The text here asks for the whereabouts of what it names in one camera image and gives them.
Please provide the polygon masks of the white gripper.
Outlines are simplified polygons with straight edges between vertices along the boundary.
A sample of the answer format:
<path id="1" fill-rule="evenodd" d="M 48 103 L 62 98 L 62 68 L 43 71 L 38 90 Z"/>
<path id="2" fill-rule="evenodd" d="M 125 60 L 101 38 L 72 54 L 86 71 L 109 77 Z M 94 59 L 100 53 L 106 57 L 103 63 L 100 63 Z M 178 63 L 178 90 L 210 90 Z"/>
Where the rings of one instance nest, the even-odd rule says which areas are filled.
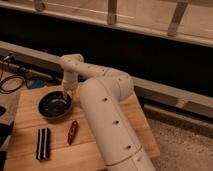
<path id="1" fill-rule="evenodd" d="M 64 72 L 62 79 L 62 87 L 65 91 L 62 91 L 63 98 L 67 99 L 67 92 L 69 91 L 69 95 L 71 98 L 74 98 L 75 92 L 73 91 L 78 85 L 78 74 L 76 72 Z"/>

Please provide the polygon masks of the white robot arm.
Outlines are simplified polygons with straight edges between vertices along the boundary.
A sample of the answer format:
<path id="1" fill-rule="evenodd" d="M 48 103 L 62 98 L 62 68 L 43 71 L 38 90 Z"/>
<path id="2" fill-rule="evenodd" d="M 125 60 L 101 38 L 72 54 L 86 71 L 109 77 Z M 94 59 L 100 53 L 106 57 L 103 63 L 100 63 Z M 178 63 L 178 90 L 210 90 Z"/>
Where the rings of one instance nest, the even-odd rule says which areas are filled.
<path id="1" fill-rule="evenodd" d="M 80 103 L 108 171 L 156 171 L 120 107 L 133 90 L 131 76 L 118 69 L 86 63 L 81 54 L 59 59 L 64 71 L 63 94 L 73 92 L 78 76 Z"/>

